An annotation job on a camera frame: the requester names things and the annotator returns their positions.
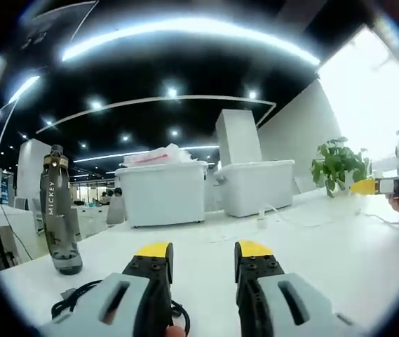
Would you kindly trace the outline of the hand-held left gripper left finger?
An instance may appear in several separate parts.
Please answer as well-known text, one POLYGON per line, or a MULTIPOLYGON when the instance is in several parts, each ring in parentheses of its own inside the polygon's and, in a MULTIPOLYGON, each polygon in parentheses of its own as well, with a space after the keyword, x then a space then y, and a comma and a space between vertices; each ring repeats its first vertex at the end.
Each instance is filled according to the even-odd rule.
POLYGON ((173 244, 142 247, 121 273, 88 282, 54 304, 40 336, 164 336, 173 325, 173 244))

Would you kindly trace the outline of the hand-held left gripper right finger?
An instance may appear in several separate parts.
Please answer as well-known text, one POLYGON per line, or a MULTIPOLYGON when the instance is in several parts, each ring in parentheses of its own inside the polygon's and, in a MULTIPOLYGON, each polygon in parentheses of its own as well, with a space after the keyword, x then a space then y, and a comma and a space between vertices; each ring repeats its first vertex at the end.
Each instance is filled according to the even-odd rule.
POLYGON ((234 247, 236 304, 242 336, 359 336, 360 328, 271 249, 252 241, 234 247))

